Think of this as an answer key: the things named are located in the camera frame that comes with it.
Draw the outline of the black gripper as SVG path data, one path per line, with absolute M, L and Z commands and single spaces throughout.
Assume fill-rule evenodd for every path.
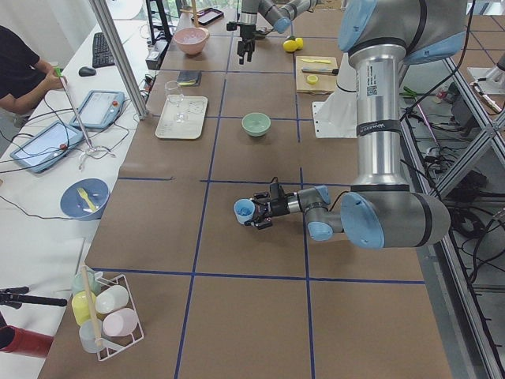
M 238 43 L 237 54 L 239 56 L 239 64 L 243 65 L 245 55 L 248 62 L 252 61 L 253 52 L 255 50 L 256 25 L 238 23 L 238 29 L 240 30 L 241 42 Z
M 289 213 L 288 196 L 285 194 L 273 194 L 267 191 L 254 193 L 250 200 L 255 204 L 267 204 L 265 213 L 254 213 L 252 217 L 244 222 L 247 227 L 255 227 L 263 230 L 273 225 L 272 217 L 284 216 Z

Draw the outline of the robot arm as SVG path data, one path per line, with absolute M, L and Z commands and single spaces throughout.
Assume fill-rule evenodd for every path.
M 312 11 L 316 4 L 316 0 L 293 0 L 281 6 L 268 0 L 242 1 L 237 20 L 226 25 L 227 31 L 239 30 L 239 64 L 243 65 L 245 60 L 252 61 L 257 40 L 263 39 L 270 32 L 284 33 L 296 17 L 305 11 Z M 263 30 L 256 26 L 259 14 L 269 23 L 271 29 Z
M 352 1 L 343 14 L 339 49 L 356 72 L 358 176 L 329 209 L 325 186 L 285 193 L 272 181 L 252 198 L 246 223 L 269 227 L 276 216 L 301 212 L 311 238 L 344 233 L 368 249 L 418 247 L 440 241 L 451 224 L 445 205 L 410 191 L 401 175 L 399 67 L 456 54 L 466 35 L 464 1 Z

